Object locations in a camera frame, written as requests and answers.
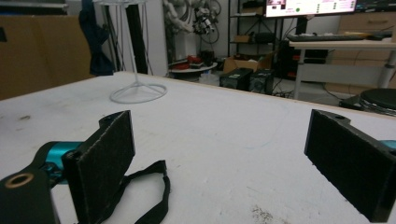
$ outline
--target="speaker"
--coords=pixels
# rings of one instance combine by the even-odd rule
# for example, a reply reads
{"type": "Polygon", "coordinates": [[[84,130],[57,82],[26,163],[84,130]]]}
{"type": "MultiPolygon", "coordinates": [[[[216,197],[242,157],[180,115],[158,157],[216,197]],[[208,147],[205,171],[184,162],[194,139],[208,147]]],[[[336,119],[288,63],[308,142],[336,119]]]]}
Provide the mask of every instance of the speaker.
{"type": "Polygon", "coordinates": [[[250,75],[249,91],[272,95],[274,86],[274,70],[259,69],[250,75]]]}
{"type": "Polygon", "coordinates": [[[253,69],[250,68],[236,68],[220,77],[219,85],[229,89],[248,91],[249,75],[252,73],[253,69]]]}

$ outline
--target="black strap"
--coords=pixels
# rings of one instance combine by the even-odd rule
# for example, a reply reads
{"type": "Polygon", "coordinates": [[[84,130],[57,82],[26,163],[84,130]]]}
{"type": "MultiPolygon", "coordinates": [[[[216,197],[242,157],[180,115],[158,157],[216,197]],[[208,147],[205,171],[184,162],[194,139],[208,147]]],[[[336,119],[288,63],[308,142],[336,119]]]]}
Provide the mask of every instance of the black strap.
{"type": "Polygon", "coordinates": [[[139,176],[142,175],[150,175],[155,173],[163,174],[163,182],[165,184],[165,189],[163,191],[163,199],[159,203],[157,203],[154,207],[152,207],[145,215],[139,218],[136,221],[136,224],[161,223],[165,218],[166,214],[168,213],[169,193],[171,191],[171,182],[166,173],[165,161],[156,161],[145,170],[141,170],[134,174],[125,176],[120,183],[120,188],[115,194],[113,201],[107,207],[99,223],[108,219],[111,216],[111,214],[113,214],[114,209],[116,208],[117,204],[120,202],[120,199],[122,197],[123,192],[125,191],[125,188],[133,179],[138,178],[139,176]]]}

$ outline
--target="table surface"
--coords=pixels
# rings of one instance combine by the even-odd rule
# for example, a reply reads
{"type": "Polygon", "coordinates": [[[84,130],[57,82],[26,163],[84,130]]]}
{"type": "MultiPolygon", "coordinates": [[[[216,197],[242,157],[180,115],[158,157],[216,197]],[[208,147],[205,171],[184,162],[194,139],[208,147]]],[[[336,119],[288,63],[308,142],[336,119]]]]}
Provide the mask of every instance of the table surface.
{"type": "MultiPolygon", "coordinates": [[[[18,172],[49,141],[85,141],[103,116],[131,110],[136,155],[127,174],[166,160],[172,182],[163,223],[369,223],[304,154],[311,110],[351,119],[378,140],[396,119],[169,78],[140,76],[168,93],[118,105],[128,73],[0,101],[0,178],[18,172]]],[[[106,223],[134,223],[161,200],[161,175],[128,187],[106,223]]],[[[68,187],[52,190],[62,223],[77,223],[68,187]]],[[[396,223],[396,212],[389,218],[396,223]]]]}
{"type": "Polygon", "coordinates": [[[350,41],[315,41],[315,42],[289,42],[291,47],[297,49],[365,49],[365,50],[396,50],[396,43],[391,38],[382,41],[350,40],[350,41]]]}

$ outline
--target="monitor screen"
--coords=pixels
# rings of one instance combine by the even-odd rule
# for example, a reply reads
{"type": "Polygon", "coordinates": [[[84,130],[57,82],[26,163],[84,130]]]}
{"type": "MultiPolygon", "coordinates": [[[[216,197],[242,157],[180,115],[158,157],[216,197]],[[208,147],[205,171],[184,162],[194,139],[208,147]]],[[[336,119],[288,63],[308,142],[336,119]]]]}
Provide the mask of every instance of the monitor screen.
{"type": "Polygon", "coordinates": [[[264,17],[347,14],[355,11],[357,0],[266,0],[264,17]]]}
{"type": "Polygon", "coordinates": [[[355,12],[396,11],[396,0],[358,0],[355,12]]]}

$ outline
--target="white wire stand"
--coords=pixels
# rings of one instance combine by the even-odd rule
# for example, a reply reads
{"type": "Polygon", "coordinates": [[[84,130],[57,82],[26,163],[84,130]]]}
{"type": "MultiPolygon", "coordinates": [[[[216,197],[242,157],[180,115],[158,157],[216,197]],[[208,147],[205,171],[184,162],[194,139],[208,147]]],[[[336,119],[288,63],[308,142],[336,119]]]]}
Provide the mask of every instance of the white wire stand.
{"type": "Polygon", "coordinates": [[[145,3],[146,0],[93,0],[93,2],[97,2],[101,5],[118,7],[120,9],[121,19],[123,21],[126,21],[126,28],[121,27],[121,29],[126,29],[129,51],[131,52],[132,58],[131,61],[134,72],[134,83],[118,91],[112,92],[110,94],[110,100],[119,104],[140,104],[153,101],[165,96],[165,94],[167,93],[167,89],[164,85],[143,83],[139,81],[139,77],[136,72],[136,63],[134,61],[134,47],[132,45],[131,33],[127,22],[128,18],[126,16],[126,8],[129,5],[145,3]]]}

